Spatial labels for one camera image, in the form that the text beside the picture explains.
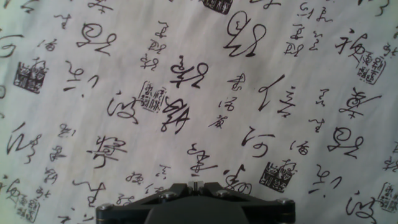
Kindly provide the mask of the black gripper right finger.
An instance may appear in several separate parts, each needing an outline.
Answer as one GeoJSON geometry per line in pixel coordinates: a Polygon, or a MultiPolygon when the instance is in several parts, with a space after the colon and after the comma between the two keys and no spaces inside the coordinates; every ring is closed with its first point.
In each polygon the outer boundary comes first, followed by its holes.
{"type": "Polygon", "coordinates": [[[195,198],[205,223],[295,223],[295,201],[289,198],[263,200],[217,182],[196,182],[195,198]]]}

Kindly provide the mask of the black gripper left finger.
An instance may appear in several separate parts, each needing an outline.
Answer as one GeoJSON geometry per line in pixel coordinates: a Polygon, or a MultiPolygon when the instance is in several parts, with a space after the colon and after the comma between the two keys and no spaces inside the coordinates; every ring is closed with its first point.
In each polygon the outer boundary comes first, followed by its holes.
{"type": "Polygon", "coordinates": [[[169,189],[162,190],[129,205],[104,203],[96,207],[96,224],[145,223],[150,212],[161,205],[166,205],[184,197],[192,196],[196,182],[172,184],[169,189]]]}

